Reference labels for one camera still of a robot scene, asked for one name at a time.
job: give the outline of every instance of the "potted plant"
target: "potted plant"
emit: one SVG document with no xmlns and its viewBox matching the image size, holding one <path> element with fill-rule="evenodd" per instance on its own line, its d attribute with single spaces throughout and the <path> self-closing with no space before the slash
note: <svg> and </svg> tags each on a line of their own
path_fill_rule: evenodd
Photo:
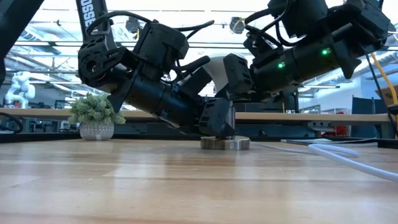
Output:
<svg viewBox="0 0 398 224">
<path fill-rule="evenodd" d="M 80 124 L 80 136 L 86 140 L 109 140 L 114 124 L 124 124 L 121 112 L 115 113 L 106 95 L 87 95 L 71 104 L 70 124 Z"/>
</svg>

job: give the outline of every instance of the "wooden tabletop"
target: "wooden tabletop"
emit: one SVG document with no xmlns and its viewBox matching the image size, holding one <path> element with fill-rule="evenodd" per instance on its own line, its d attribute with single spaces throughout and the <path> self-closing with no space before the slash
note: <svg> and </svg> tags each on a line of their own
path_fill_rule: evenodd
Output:
<svg viewBox="0 0 398 224">
<path fill-rule="evenodd" d="M 58 118 L 67 119 L 71 114 L 69 110 L 51 109 L 8 109 L 0 108 L 0 112 L 14 116 L 31 118 Z M 127 119 L 153 118 L 149 113 L 143 111 L 123 111 Z M 236 119 L 255 121 L 331 121 L 334 123 L 389 123 L 386 114 L 287 114 L 287 113 L 236 113 Z"/>
<path fill-rule="evenodd" d="M 317 156 L 198 145 L 2 144 L 0 223 L 397 223 L 398 184 Z M 358 151 L 398 172 L 397 150 Z"/>
</svg>

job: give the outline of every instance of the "ceiling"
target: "ceiling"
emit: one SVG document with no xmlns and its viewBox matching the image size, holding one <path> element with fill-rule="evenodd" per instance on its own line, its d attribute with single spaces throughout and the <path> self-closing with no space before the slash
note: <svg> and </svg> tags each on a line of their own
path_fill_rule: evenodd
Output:
<svg viewBox="0 0 398 224">
<path fill-rule="evenodd" d="M 329 7 L 340 5 L 343 0 L 327 0 Z M 385 0 L 384 11 L 393 21 L 398 22 L 398 15 L 395 14 L 397 6 L 394 0 Z M 239 52 L 251 61 L 252 56 L 246 49 L 237 49 L 242 47 L 246 40 L 245 33 L 233 34 L 228 27 L 232 17 L 247 17 L 248 15 L 265 9 L 267 0 L 247 0 L 236 2 L 236 4 L 225 1 L 128 1 L 128 0 L 107 0 L 108 11 L 125 10 L 131 11 L 149 19 L 157 19 L 159 22 L 171 27 L 185 27 L 202 24 L 204 22 L 215 20 L 211 27 L 201 30 L 194 35 L 190 42 L 198 44 L 199 48 L 190 49 L 182 64 L 191 62 L 203 55 L 212 55 L 219 53 Z M 113 19 L 114 38 L 120 42 L 133 41 L 133 35 L 125 28 L 127 17 L 115 17 Z M 273 18 L 271 16 L 259 19 L 253 23 L 256 27 L 264 27 Z M 81 29 L 78 20 L 75 0 L 45 0 L 40 10 L 36 13 L 27 29 L 25 30 L 29 40 L 34 41 L 69 41 L 77 42 L 69 47 L 49 47 L 38 48 L 38 46 L 14 46 L 12 52 L 8 55 L 8 70 L 36 70 L 47 71 L 47 78 L 61 81 L 80 81 L 73 72 L 76 72 L 78 65 L 77 52 L 82 41 Z M 268 33 L 275 36 L 275 30 L 270 29 Z M 287 35 L 282 31 L 282 36 L 286 39 Z M 209 49 L 208 47 L 232 46 L 227 49 Z M 43 76 L 37 75 L 37 79 L 43 79 Z M 94 89 L 84 85 L 62 85 L 63 91 L 82 90 L 94 91 Z M 202 92 L 202 95 L 212 95 L 213 87 L 210 85 Z"/>
</svg>

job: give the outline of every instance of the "metal puck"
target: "metal puck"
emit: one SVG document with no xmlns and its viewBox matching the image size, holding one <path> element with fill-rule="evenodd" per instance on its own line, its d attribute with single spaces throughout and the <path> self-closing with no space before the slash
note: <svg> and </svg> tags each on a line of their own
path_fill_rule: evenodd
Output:
<svg viewBox="0 0 398 224">
<path fill-rule="evenodd" d="M 216 137 L 202 137 L 200 140 L 202 149 L 213 150 L 249 150 L 250 139 L 244 136 L 235 136 L 232 139 L 218 139 Z"/>
</svg>

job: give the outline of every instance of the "cardboard box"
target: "cardboard box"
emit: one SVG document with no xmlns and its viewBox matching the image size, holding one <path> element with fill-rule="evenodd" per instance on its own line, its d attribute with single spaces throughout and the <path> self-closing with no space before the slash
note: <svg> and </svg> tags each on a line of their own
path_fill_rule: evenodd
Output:
<svg viewBox="0 0 398 224">
<path fill-rule="evenodd" d="M 394 89 L 396 90 L 397 94 L 398 94 L 398 85 L 394 86 Z M 381 97 L 380 93 L 378 90 L 376 90 L 376 93 Z M 388 106 L 391 106 L 394 104 L 393 100 L 392 100 L 392 94 L 390 91 L 390 88 L 382 88 L 381 89 L 381 93 L 383 95 L 384 100 L 386 101 Z"/>
</svg>

